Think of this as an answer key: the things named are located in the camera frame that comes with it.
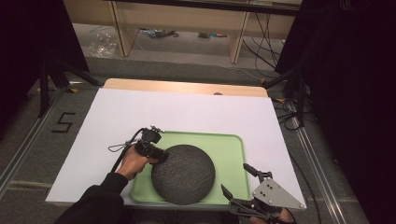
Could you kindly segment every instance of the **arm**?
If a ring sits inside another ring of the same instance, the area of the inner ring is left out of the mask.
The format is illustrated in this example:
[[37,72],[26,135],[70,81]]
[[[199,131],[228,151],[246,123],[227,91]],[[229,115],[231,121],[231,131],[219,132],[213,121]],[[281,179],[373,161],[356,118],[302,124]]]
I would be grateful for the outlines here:
[[100,186],[89,187],[55,223],[117,223],[123,207],[120,193],[148,162],[156,161],[140,156],[132,146],[123,157],[120,169],[107,174]]

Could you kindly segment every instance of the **floor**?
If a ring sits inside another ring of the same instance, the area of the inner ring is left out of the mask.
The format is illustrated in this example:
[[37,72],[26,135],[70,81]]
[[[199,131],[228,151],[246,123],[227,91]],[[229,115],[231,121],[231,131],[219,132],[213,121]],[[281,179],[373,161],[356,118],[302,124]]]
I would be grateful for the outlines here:
[[[224,37],[201,38],[196,33],[178,32],[177,37],[149,38],[140,34],[128,57],[121,57],[115,47],[111,57],[98,59],[92,56],[90,46],[100,42],[98,35],[103,37],[106,34],[110,36],[109,41],[117,43],[114,29],[75,24],[75,30],[91,72],[102,80],[109,77],[138,77],[260,86],[264,78],[268,80],[276,76],[273,68],[260,59],[256,60],[246,46],[241,48],[238,63],[231,64],[227,40]],[[260,44],[262,39],[245,37],[245,41],[257,52],[258,45],[254,41]],[[262,46],[268,48],[265,40]],[[271,40],[271,46],[274,52],[281,53],[282,40]],[[259,53],[265,60],[274,63],[269,51],[261,49]],[[81,80],[74,76],[69,79],[76,81],[78,93],[60,97],[60,103],[57,103],[45,121],[45,128],[39,131],[37,139],[28,146],[30,152],[21,166],[16,168],[18,172],[0,200],[1,224],[52,223],[64,211],[63,207],[45,203],[45,198],[97,91],[97,88],[90,85],[78,84]],[[268,90],[270,97],[281,98],[281,86],[282,83]],[[31,89],[30,100],[21,106],[5,138],[0,142],[0,172],[7,169],[8,163],[24,144],[25,137],[35,127],[39,111],[37,88],[35,85]],[[57,91],[52,91],[51,94],[56,98]],[[51,130],[59,118],[55,115],[67,111],[70,105],[74,106],[77,114],[70,134],[53,137]],[[274,103],[274,107],[276,113],[282,116],[293,109],[294,103]],[[309,104],[305,109],[311,112]],[[297,221],[319,223],[319,211],[321,223],[368,223],[342,171],[332,160],[331,149],[315,122],[315,114],[304,118],[305,127],[299,132],[289,130],[295,120],[290,119],[280,124],[290,155],[296,160],[294,169],[308,205],[306,211],[294,214]],[[302,144],[302,139],[309,141],[308,146]],[[318,163],[312,163],[310,157],[314,157]]]

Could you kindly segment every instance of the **printed number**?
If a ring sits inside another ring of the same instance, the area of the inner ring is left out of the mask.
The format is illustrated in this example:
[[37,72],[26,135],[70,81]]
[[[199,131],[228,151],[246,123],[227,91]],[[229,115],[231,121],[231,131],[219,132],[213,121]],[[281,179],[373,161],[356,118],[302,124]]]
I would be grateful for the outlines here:
[[76,115],[76,113],[69,113],[69,112],[63,112],[61,117],[58,119],[57,124],[66,124],[67,129],[66,130],[52,130],[53,133],[68,133],[70,130],[70,127],[72,126],[72,122],[63,122],[62,119],[64,118],[65,115]]

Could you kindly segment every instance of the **robotic hand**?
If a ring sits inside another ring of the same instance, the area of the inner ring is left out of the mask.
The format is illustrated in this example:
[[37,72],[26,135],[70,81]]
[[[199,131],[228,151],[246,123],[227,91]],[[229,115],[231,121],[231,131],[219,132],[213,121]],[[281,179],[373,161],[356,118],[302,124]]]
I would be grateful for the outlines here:
[[242,217],[260,217],[267,223],[288,223],[279,220],[283,208],[304,210],[304,205],[296,200],[275,182],[271,172],[263,173],[244,163],[244,169],[253,176],[258,176],[260,185],[253,190],[250,201],[235,199],[223,185],[223,195],[230,201],[230,212]]

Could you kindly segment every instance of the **black sleeve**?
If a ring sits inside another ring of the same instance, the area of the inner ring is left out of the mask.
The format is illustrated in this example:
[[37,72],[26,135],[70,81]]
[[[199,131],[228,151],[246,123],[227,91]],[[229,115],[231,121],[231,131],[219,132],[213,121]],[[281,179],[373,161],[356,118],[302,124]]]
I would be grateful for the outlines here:
[[100,186],[89,187],[55,223],[117,223],[123,207],[120,193],[127,184],[125,176],[107,174]]

